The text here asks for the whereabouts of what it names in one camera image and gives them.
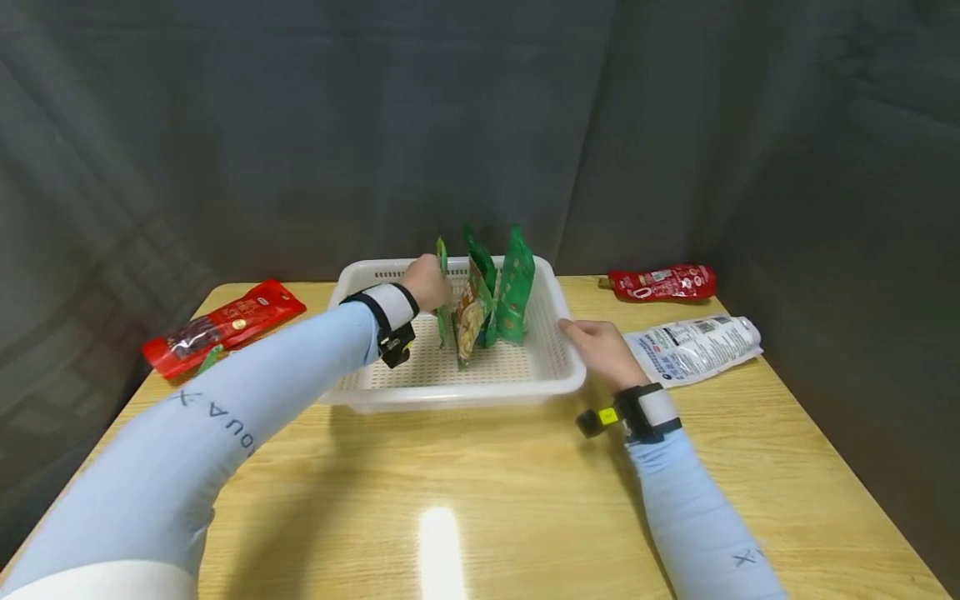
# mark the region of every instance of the wrist strap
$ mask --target wrist strap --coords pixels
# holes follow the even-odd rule
[[[613,406],[588,410],[577,417],[577,426],[592,438],[616,422],[627,430],[627,444],[657,444],[671,431],[683,427],[670,394],[659,383],[635,386],[613,395]]]
[[[658,444],[683,427],[670,393],[659,383],[617,392],[613,406],[627,430],[627,444]]]
[[[407,288],[399,283],[381,283],[357,294],[347,296],[346,302],[363,302],[370,308],[379,328],[376,339],[383,362],[391,369],[410,358],[414,328],[410,322],[420,313],[420,307]]]
[[[384,333],[397,331],[414,320],[420,307],[413,295],[399,283],[381,283],[348,296],[344,302],[361,301],[370,307],[380,325],[381,340]]]

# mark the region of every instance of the hand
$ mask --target hand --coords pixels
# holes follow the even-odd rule
[[[437,310],[453,295],[453,286],[441,273],[436,254],[424,254],[410,263],[400,285],[407,288],[424,312]]]
[[[613,392],[650,383],[613,323],[560,319],[559,325],[587,368],[603,377]]]

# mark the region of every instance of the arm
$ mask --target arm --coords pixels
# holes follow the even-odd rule
[[[650,384],[613,324],[564,320],[560,325],[587,366],[614,390]],[[627,451],[654,543],[677,596],[785,598],[766,556],[697,458],[670,395],[654,392],[637,402],[650,424],[672,424],[659,442],[631,432]]]
[[[435,263],[421,258],[403,279],[425,310],[449,294]],[[0,596],[114,561],[196,578],[220,489],[339,377],[376,360],[376,334],[370,308],[341,305],[232,354],[136,417],[46,517]]]
[[[679,598],[785,598],[766,556],[680,429],[628,444],[647,522]]]

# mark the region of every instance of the left hand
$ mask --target left hand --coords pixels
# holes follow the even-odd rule
[[[413,295],[423,312],[437,310],[450,302],[453,295],[453,286],[441,272],[436,254],[424,254],[410,263],[400,285]]]

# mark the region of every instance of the right hand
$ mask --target right hand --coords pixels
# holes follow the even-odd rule
[[[559,325],[587,368],[603,377],[614,393],[650,384],[650,378],[613,323],[560,319]]]

